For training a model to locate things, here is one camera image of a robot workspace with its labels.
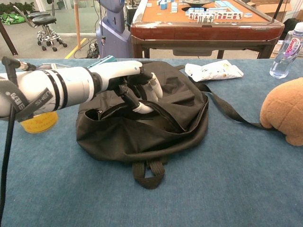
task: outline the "robotic hand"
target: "robotic hand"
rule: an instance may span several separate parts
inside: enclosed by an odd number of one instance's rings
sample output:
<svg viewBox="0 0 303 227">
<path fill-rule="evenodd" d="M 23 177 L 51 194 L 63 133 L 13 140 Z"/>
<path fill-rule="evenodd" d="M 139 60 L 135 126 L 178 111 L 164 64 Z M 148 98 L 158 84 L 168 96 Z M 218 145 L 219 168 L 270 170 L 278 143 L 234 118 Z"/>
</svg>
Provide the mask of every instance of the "robotic hand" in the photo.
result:
<svg viewBox="0 0 303 227">
<path fill-rule="evenodd" d="M 135 112 L 150 113 L 152 108 L 138 98 L 158 101 L 162 89 L 156 75 L 139 61 L 108 62 L 94 66 L 46 70 L 30 63 L 4 57 L 7 74 L 0 78 L 0 120 L 9 116 L 10 105 L 16 120 L 51 112 L 92 100 L 96 94 L 113 90 Z M 16 69 L 27 72 L 16 76 Z M 128 92 L 128 87 L 135 96 Z"/>
</svg>

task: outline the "stuffed animal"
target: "stuffed animal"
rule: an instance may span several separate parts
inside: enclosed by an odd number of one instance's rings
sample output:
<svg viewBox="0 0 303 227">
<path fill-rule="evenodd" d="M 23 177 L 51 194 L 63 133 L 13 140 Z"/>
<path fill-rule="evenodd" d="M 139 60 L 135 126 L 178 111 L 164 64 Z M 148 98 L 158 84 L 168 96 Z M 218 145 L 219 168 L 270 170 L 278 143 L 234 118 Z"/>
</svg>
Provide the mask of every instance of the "stuffed animal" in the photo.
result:
<svg viewBox="0 0 303 227">
<path fill-rule="evenodd" d="M 283 83 L 267 95 L 260 122 L 282 132 L 288 143 L 303 146 L 303 78 Z"/>
</svg>

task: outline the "floor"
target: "floor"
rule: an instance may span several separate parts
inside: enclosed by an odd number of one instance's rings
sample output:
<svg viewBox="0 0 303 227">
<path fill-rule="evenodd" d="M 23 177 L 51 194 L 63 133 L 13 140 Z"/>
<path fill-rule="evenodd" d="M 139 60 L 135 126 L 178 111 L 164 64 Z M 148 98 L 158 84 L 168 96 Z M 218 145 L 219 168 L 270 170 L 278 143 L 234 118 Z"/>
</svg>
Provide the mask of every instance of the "floor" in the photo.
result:
<svg viewBox="0 0 303 227">
<path fill-rule="evenodd" d="M 67 47 L 64 48 L 62 45 L 59 45 L 55 42 L 55 46 L 58 51 L 53 52 L 51 48 L 47 48 L 46 51 L 42 51 L 41 46 L 37 45 L 36 33 L 39 28 L 30 28 L 26 23 L 16 24 L 10 26 L 4 26 L 7 33 L 9 34 L 17 52 L 18 56 L 16 58 L 20 59 L 29 59 L 29 58 L 45 58 L 45 59 L 54 59 L 54 58 L 65 58 L 67 55 L 77 46 L 76 37 L 62 37 L 64 42 L 67 43 Z M 84 43 L 87 44 L 93 37 L 81 37 L 81 40 L 86 38 Z M 76 58 L 83 58 L 87 56 L 88 46 L 84 46 L 80 51 L 75 53 Z M 150 58 L 163 58 L 163 59 L 172 59 L 172 58 L 208 58 L 215 59 L 217 51 L 213 51 L 211 56 L 174 56 L 172 50 L 151 50 Z M 0 36 L 0 58 L 3 56 L 12 56 L 9 48 L 6 46 L 2 36 Z M 245 51 L 225 51 L 224 59 L 256 59 L 258 56 L 257 52 L 245 50 Z"/>
</svg>

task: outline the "black backpack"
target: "black backpack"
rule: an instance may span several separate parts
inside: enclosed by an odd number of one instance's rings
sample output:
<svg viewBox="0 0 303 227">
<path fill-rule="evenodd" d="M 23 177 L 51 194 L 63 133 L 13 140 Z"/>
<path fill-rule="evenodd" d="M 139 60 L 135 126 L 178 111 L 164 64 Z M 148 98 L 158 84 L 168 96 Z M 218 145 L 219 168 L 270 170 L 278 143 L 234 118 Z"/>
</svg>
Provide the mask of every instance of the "black backpack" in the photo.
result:
<svg viewBox="0 0 303 227">
<path fill-rule="evenodd" d="M 93 158 L 132 164 L 135 180 L 154 189 L 164 177 L 163 165 L 168 156 L 186 151 L 204 138 L 208 97 L 201 91 L 211 90 L 180 72 L 184 66 L 173 67 L 163 61 L 142 63 L 155 73 L 163 90 L 163 98 L 157 103 L 141 100 L 155 111 L 135 113 L 114 91 L 106 91 L 80 105 L 76 133 L 78 144 Z M 263 128 L 259 123 L 244 120 L 215 94 L 213 98 L 229 117 Z M 145 178 L 146 167 L 153 177 Z"/>
</svg>

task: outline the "table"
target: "table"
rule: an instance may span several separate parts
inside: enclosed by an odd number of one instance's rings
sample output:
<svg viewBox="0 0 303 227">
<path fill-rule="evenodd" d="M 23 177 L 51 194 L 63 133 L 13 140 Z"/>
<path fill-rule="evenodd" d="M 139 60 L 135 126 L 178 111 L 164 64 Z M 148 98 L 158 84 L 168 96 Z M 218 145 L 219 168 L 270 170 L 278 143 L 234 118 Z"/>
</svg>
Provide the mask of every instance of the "table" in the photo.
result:
<svg viewBox="0 0 303 227">
<path fill-rule="evenodd" d="M 14 47 L 14 44 L 12 43 L 8 33 L 6 32 L 4 25 L 0 21 L 0 33 L 3 36 L 4 41 L 6 42 L 7 46 L 9 47 L 9 50 L 12 55 L 18 55 L 18 52 L 16 48 Z"/>
<path fill-rule="evenodd" d="M 219 50 L 218 58 L 223 57 L 223 50 L 250 49 L 259 52 L 258 58 L 269 58 L 284 24 L 240 0 L 228 1 L 243 13 L 252 13 L 252 17 L 215 19 L 212 23 L 200 24 L 185 16 L 182 8 L 188 5 L 178 4 L 178 12 L 171 13 L 171 3 L 168 3 L 166 10 L 161 10 L 156 0 L 142 0 L 131 24 L 134 57 L 141 58 L 142 50 L 149 48 L 179 51 L 191 48 Z M 146 7 L 147 3 L 151 3 L 152 7 Z M 204 7 L 212 8 L 214 3 Z"/>
<path fill-rule="evenodd" d="M 89 66 L 96 59 L 27 60 Z M 204 65 L 216 60 L 167 60 Z M 285 79 L 269 76 L 271 59 L 230 60 L 241 79 L 208 86 L 247 120 L 258 122 L 275 86 L 301 76 L 297 59 Z M 59 110 L 41 134 L 14 129 L 3 226 L 12 227 L 298 227 L 303 223 L 303 148 L 279 132 L 244 126 L 209 103 L 205 139 L 169 157 L 155 190 L 135 182 L 132 168 L 96 161 L 76 142 L 78 106 Z M 0 151 L 7 122 L 0 122 Z"/>
</svg>

